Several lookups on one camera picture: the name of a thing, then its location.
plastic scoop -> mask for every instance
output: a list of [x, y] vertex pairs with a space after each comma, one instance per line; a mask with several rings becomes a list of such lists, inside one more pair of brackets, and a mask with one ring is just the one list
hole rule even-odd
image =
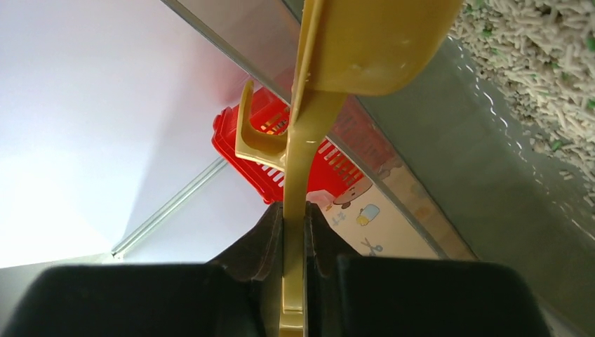
[[249, 122], [253, 84], [240, 102], [236, 155], [285, 173], [280, 336], [301, 336], [304, 216], [310, 166], [349, 94], [384, 95], [423, 69], [462, 0], [306, 0], [287, 132], [272, 136]]

red basket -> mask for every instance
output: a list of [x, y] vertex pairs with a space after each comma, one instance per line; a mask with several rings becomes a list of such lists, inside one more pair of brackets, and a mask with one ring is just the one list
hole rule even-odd
[[[213, 146], [262, 196], [266, 204], [283, 200], [283, 172], [235, 155], [238, 108], [228, 107], [213, 122]], [[285, 132], [289, 107], [267, 89], [261, 88], [252, 99], [250, 122], [257, 130], [269, 134]], [[326, 190], [338, 197], [363, 174], [328, 140], [324, 140], [312, 162], [308, 192]]]

